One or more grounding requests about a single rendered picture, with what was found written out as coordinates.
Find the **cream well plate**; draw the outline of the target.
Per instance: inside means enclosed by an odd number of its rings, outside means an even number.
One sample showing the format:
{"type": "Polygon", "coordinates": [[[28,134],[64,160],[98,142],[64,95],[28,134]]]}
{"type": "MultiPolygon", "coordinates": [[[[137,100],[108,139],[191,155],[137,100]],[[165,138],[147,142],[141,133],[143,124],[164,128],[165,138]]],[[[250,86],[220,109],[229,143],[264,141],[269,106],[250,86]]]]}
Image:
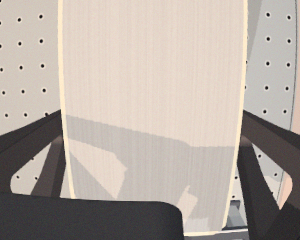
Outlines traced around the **cream well plate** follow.
{"type": "MultiPolygon", "coordinates": [[[[247,0],[244,0],[243,58],[242,58],[242,77],[241,77],[239,115],[238,115],[238,125],[237,125],[237,134],[236,134],[236,143],[235,143],[231,180],[230,180],[230,186],[229,186],[229,192],[228,192],[228,198],[227,198],[227,204],[226,204],[226,210],[225,210],[222,228],[226,226],[228,210],[229,210],[231,194],[232,194],[232,188],[233,188],[233,182],[234,182],[237,155],[238,155],[238,147],[239,147],[239,139],[240,139],[240,131],[241,131],[241,121],[242,121],[242,111],[243,111],[243,100],[244,100],[244,88],[245,88],[246,53],[247,53],[247,0]]],[[[63,57],[62,57],[62,0],[58,0],[58,58],[59,58],[59,83],[60,83],[61,114],[62,114],[62,126],[63,126],[66,164],[67,164],[71,198],[75,199],[73,182],[72,182],[72,174],[71,174],[71,166],[70,166],[70,158],[69,158],[66,116],[65,116],[65,101],[64,101],[63,57]]],[[[191,233],[184,233],[184,236],[214,235],[217,232],[218,231],[191,232],[191,233]]]]}

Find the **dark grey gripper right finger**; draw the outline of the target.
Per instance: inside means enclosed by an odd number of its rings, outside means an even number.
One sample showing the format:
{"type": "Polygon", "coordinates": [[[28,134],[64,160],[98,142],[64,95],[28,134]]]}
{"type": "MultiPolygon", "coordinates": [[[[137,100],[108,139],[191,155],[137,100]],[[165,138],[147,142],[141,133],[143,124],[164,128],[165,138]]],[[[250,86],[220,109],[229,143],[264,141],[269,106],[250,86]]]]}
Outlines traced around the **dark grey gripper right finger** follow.
{"type": "Polygon", "coordinates": [[[300,134],[243,110],[236,163],[249,240],[297,240],[300,236],[300,134]],[[292,179],[292,190],[281,210],[262,174],[252,143],[292,179]]]}

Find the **grey flat base plate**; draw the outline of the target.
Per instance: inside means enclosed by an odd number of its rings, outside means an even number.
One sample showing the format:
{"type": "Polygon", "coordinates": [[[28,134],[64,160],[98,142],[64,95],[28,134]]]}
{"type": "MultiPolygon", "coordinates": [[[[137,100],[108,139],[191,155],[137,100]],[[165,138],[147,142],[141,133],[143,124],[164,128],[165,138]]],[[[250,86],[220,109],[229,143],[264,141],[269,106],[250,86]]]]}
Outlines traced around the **grey flat base plate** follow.
{"type": "MultiPolygon", "coordinates": [[[[298,0],[247,0],[243,109],[292,131],[299,56],[298,0]]],[[[0,135],[61,109],[58,0],[0,0],[0,135]]],[[[30,195],[51,143],[11,179],[30,195]]],[[[278,204],[285,171],[253,143],[278,204]]]]}

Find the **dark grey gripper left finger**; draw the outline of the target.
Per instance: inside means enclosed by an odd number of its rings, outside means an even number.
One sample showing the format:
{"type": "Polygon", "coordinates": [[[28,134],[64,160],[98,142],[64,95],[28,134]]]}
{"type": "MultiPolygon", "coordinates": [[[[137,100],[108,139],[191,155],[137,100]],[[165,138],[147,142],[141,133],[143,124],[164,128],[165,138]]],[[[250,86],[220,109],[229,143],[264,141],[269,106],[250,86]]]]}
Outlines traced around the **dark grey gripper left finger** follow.
{"type": "Polygon", "coordinates": [[[66,168],[61,109],[0,135],[0,191],[13,193],[12,176],[49,144],[40,176],[30,195],[60,198],[66,168]]]}

